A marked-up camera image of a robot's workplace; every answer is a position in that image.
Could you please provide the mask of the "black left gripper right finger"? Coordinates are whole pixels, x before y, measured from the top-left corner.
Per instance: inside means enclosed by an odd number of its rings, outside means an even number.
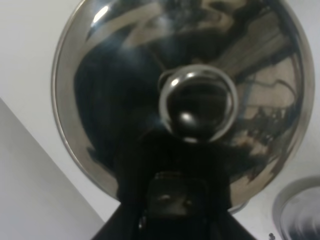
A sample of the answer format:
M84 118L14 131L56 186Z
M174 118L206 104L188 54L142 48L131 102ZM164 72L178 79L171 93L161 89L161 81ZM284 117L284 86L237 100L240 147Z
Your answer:
M228 182L187 178L183 181L187 214L179 220L181 240L253 240L254 237L229 213Z

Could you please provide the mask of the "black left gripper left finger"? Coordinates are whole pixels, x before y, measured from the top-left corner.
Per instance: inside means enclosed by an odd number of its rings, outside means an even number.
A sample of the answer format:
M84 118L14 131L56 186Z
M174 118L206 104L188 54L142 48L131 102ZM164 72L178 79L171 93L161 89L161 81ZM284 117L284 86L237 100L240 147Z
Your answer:
M145 202L122 203L94 240L179 240L179 178L155 178Z

